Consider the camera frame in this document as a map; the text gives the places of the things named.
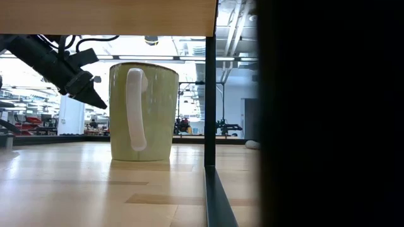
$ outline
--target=pale green mug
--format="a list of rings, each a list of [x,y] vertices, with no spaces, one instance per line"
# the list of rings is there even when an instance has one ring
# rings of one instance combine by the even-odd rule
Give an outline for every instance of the pale green mug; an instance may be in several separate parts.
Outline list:
[[[178,77],[166,67],[139,62],[110,68],[112,159],[157,161],[169,158]]]

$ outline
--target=light wood floor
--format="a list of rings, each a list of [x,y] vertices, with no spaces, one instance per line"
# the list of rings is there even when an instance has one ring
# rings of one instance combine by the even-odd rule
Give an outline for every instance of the light wood floor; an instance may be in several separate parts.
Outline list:
[[[239,226],[257,226],[257,151],[217,146]],[[169,161],[111,161],[109,143],[14,147],[0,153],[0,226],[206,226],[203,146]]]

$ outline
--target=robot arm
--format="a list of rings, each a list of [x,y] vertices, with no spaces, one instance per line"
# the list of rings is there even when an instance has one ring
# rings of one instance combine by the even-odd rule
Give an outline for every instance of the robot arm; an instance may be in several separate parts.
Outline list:
[[[45,37],[59,43],[58,52],[53,49],[55,47]],[[46,35],[45,37],[41,35],[0,35],[0,53],[9,50],[46,80],[56,85],[60,94],[69,94],[70,98],[94,107],[107,108],[94,90],[93,75],[81,69],[81,66],[98,61],[94,50],[87,49],[70,55],[66,49],[73,42],[65,47],[67,36]]]

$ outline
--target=white object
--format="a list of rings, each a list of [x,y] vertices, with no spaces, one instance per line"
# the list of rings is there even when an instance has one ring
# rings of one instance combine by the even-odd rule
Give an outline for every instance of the white object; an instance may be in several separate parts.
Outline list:
[[[247,141],[246,142],[246,148],[249,149],[259,149],[260,144],[257,143],[256,141]]]
[[[135,151],[142,151],[147,147],[141,111],[141,94],[147,90],[147,86],[148,81],[143,70],[132,68],[128,71],[126,78],[126,115],[131,147]]]

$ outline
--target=mug handle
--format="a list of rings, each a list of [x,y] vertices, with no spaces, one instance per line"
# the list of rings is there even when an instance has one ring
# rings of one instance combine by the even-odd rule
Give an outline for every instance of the mug handle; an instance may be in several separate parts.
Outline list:
[[[131,147],[142,151],[147,147],[143,116],[141,111],[141,94],[147,90],[148,81],[145,72],[138,68],[128,71],[126,78],[126,117],[128,118]]]

